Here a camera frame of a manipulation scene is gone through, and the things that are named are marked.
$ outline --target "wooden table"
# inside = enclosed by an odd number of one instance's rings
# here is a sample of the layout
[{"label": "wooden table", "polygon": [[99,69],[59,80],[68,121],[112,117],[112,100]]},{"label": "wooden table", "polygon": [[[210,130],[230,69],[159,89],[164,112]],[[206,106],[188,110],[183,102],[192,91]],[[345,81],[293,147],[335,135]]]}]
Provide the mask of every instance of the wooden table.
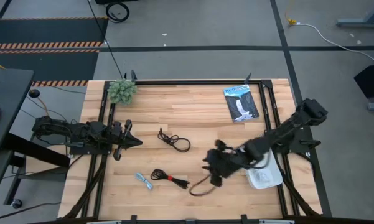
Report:
[{"label": "wooden table", "polygon": [[[295,105],[287,79],[275,79],[273,90],[281,121],[288,119]],[[105,81],[89,81],[80,122],[98,120]],[[202,159],[221,139],[231,146],[238,146],[247,139],[263,134],[263,107],[258,85],[251,85],[251,92],[260,112],[256,120],[233,123],[222,90],[233,85],[150,85],[138,86],[138,93],[129,106],[116,105],[115,121],[133,122],[132,134],[142,140],[142,146],[122,152],[120,161],[108,158],[101,199],[100,220],[239,219],[281,218],[276,187],[256,190],[249,186],[244,170],[223,181],[223,187],[204,197],[193,197],[167,180],[151,180],[156,168],[173,177],[196,183],[207,171]],[[106,107],[104,123],[108,120]],[[271,126],[274,119],[269,110]],[[190,140],[189,152],[180,153],[157,138],[159,128],[171,136],[178,134]],[[316,212],[321,212],[316,185],[310,164],[290,154],[289,161],[296,188]],[[86,187],[90,156],[84,156],[69,170],[58,216],[65,215],[81,196]],[[134,178],[140,172],[154,186],[150,191]],[[209,182],[199,189],[210,188]],[[288,212],[291,214],[289,193],[285,194]],[[90,197],[88,214],[92,214],[95,192]]]}]

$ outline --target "yellow plug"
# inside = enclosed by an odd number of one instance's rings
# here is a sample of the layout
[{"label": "yellow plug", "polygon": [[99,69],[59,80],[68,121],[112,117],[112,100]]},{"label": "yellow plug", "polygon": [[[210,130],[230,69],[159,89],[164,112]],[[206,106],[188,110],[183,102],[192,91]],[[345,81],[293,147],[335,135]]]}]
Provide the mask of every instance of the yellow plug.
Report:
[{"label": "yellow plug", "polygon": [[287,20],[288,20],[289,25],[297,24],[297,20],[295,20],[295,19],[288,18]]}]

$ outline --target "green plant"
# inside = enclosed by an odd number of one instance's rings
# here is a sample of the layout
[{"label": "green plant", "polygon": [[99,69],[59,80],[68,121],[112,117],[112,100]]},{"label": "green plant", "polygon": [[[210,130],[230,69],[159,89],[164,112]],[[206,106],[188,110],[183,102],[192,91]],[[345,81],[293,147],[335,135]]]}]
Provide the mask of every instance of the green plant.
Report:
[{"label": "green plant", "polygon": [[137,87],[134,82],[121,79],[110,82],[108,95],[111,103],[120,103],[122,105],[129,105],[131,97],[137,92]]}]

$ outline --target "concrete floor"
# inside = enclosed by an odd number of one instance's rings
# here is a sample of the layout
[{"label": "concrete floor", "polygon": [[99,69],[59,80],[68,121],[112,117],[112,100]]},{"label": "concrete floor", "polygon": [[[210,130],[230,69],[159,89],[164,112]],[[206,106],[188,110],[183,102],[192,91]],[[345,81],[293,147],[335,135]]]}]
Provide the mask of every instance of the concrete floor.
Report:
[{"label": "concrete floor", "polygon": [[[276,1],[290,46],[326,46],[313,29],[288,28],[284,22],[287,1]],[[268,0],[139,0],[126,3],[130,18],[109,24],[112,47],[191,45],[280,46]],[[374,45],[374,29],[340,29],[336,19],[363,17],[374,0],[295,0],[288,16],[317,26],[330,40],[342,45]],[[93,3],[97,16],[105,14]],[[91,16],[85,0],[12,0],[4,17]],[[374,51],[367,52],[374,57]],[[191,51],[116,52],[123,72],[135,70],[138,78],[289,78],[283,52]],[[353,77],[373,62],[351,52],[291,52],[303,97],[316,98],[329,111],[328,120],[312,129],[330,208],[334,217],[374,219],[374,112],[366,110],[364,95]],[[118,78],[109,53],[100,53],[94,79]],[[84,87],[67,87],[83,91]],[[53,88],[39,89],[47,107],[68,120],[79,119],[83,95]],[[26,101],[22,109],[34,116],[43,111]],[[23,138],[33,119],[20,112],[11,131]],[[2,205],[11,180],[0,189],[0,215],[13,209]],[[16,197],[24,207],[59,202],[63,182],[23,180]],[[53,220],[58,206],[43,207],[15,215],[0,223],[30,223]]]}]

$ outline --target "book cover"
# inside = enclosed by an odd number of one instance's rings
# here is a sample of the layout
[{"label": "book cover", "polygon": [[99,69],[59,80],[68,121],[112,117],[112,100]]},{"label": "book cover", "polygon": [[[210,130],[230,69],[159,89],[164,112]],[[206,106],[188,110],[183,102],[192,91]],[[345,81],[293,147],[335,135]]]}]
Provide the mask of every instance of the book cover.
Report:
[{"label": "book cover", "polygon": [[259,117],[249,85],[234,86],[223,91],[233,122]]}]

